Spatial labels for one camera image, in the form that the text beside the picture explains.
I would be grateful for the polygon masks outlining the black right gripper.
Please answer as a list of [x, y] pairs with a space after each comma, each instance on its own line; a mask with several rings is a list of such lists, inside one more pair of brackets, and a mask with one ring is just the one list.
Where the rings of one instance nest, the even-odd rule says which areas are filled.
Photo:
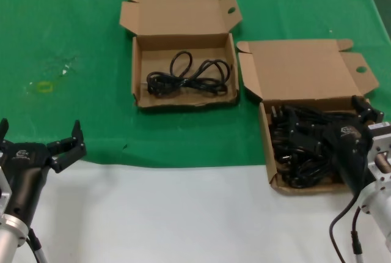
[[[364, 174], [371, 140], [367, 126], [382, 122], [382, 111], [364, 98], [353, 95], [356, 115], [350, 122], [333, 122], [326, 127], [326, 148], [331, 163], [353, 194], [359, 194], [369, 180]], [[325, 113], [313, 113], [312, 121], [300, 122], [296, 113], [288, 113], [288, 145], [314, 156], [323, 155]]]

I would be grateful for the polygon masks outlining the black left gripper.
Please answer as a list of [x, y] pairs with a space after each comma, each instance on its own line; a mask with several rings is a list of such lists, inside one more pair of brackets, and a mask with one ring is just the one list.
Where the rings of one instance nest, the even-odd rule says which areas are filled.
[[12, 143], [5, 141], [9, 129], [6, 118], [0, 122], [1, 168], [12, 195], [5, 213], [24, 224], [32, 223], [50, 167], [60, 173], [87, 154], [79, 120], [71, 136], [47, 145], [41, 143]]

